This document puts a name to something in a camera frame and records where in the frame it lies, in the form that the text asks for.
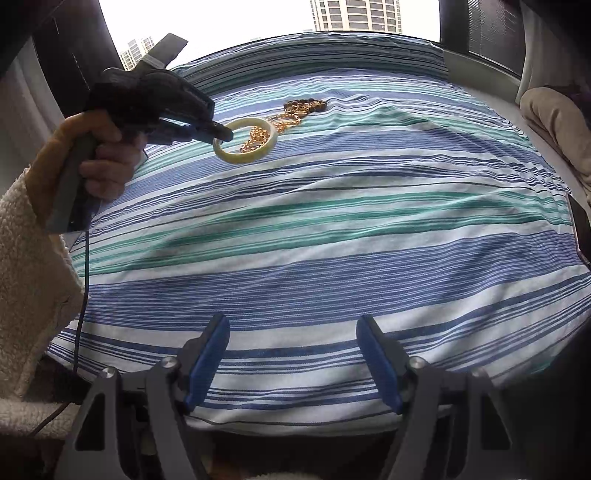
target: black cable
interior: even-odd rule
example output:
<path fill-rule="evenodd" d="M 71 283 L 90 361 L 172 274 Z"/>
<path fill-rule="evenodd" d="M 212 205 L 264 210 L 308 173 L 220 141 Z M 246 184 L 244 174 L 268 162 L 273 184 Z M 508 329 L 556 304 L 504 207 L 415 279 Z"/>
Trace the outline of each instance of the black cable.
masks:
<path fill-rule="evenodd" d="M 80 316 L 78 317 L 78 325 L 76 327 L 76 336 L 74 337 L 74 360 L 72 362 L 72 373 L 75 374 L 78 371 L 78 356 L 80 353 L 80 335 L 82 334 L 82 322 L 84 322 L 84 314 L 86 313 L 86 304 L 88 303 L 88 270 L 89 270 L 89 251 L 90 251 L 90 235 L 88 230 L 85 233 L 85 261 L 84 261 L 84 299 L 82 300 L 82 308 L 80 309 Z M 57 416 L 63 412 L 71 402 L 64 402 L 57 407 L 45 420 L 35 427 L 34 430 L 29 433 L 29 437 L 34 437 L 42 431 L 48 424 L 57 418 Z"/>

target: fleece sleeve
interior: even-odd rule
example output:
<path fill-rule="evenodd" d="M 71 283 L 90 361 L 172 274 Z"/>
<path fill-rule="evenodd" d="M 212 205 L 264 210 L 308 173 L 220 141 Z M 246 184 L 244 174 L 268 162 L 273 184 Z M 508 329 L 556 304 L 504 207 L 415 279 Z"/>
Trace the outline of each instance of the fleece sleeve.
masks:
<path fill-rule="evenodd" d="M 62 238 L 36 220 L 23 174 L 0 200 L 0 398 L 25 394 L 40 356 L 82 305 Z"/>

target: phone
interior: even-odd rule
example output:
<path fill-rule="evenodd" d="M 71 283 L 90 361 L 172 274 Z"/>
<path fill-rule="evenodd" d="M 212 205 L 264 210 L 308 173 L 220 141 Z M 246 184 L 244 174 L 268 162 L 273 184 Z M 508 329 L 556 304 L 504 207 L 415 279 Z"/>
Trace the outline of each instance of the phone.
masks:
<path fill-rule="evenodd" d="M 573 218 L 574 225 L 574 239 L 577 244 L 577 253 L 580 259 L 591 270 L 591 225 L 589 225 L 589 217 L 583 207 L 570 195 L 569 208 L 570 214 Z"/>

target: jewelry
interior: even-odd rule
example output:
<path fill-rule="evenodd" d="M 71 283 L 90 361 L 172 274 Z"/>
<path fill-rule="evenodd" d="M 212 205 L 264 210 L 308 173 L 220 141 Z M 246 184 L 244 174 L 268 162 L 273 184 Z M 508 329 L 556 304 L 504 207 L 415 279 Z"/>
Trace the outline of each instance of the jewelry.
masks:
<path fill-rule="evenodd" d="M 246 143 L 240 147 L 240 153 L 229 153 L 222 150 L 220 141 L 213 140 L 213 151 L 223 161 L 233 164 L 250 163 L 267 155 L 277 143 L 277 136 L 288 128 L 301 123 L 301 120 L 312 112 L 324 112 L 326 101 L 303 99 L 291 100 L 283 104 L 283 113 L 267 118 L 241 118 L 226 125 L 230 130 L 243 127 L 254 127 Z"/>
<path fill-rule="evenodd" d="M 302 99 L 291 100 L 283 104 L 284 113 L 269 116 L 266 118 L 277 129 L 278 134 L 282 134 L 290 127 L 301 123 L 301 120 L 312 112 L 324 112 L 326 110 L 326 101 Z M 269 132 L 261 127 L 255 127 L 251 130 L 250 138 L 240 147 L 240 152 L 246 153 L 261 148 L 269 140 Z"/>
<path fill-rule="evenodd" d="M 232 164 L 250 163 L 251 161 L 259 160 L 265 155 L 267 155 L 277 143 L 278 133 L 277 129 L 272 123 L 265 120 L 264 118 L 250 116 L 247 118 L 239 118 L 238 120 L 234 120 L 226 125 L 226 127 L 230 130 L 252 126 L 254 126 L 255 128 L 260 128 L 267 134 L 265 142 L 261 144 L 259 147 L 257 147 L 256 150 L 253 149 L 246 153 L 229 153 L 225 150 L 222 150 L 222 147 L 220 146 L 220 141 L 217 138 L 215 138 L 213 140 L 213 151 L 215 152 L 215 154 L 223 161 Z"/>

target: bangle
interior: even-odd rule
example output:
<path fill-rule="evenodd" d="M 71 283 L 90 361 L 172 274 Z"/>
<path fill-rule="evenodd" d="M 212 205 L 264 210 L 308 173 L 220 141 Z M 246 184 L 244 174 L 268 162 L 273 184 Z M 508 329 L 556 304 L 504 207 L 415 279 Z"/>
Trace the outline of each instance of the bangle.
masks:
<path fill-rule="evenodd" d="M 220 146 L 220 141 L 215 138 L 213 140 L 213 151 L 215 154 L 221 158 L 223 161 L 228 163 L 250 163 L 255 160 L 259 160 L 265 155 L 267 155 L 273 147 L 277 143 L 277 137 L 279 134 L 277 133 L 277 129 L 273 126 L 272 123 L 268 122 L 264 118 L 257 118 L 254 116 L 250 116 L 247 118 L 239 118 L 238 120 L 234 120 L 227 125 L 226 128 L 230 130 L 235 130 L 238 128 L 243 127 L 261 127 L 264 130 L 269 132 L 269 140 L 267 140 L 262 146 L 257 148 L 256 150 L 245 152 L 245 153 L 229 153 L 225 150 L 222 150 Z"/>

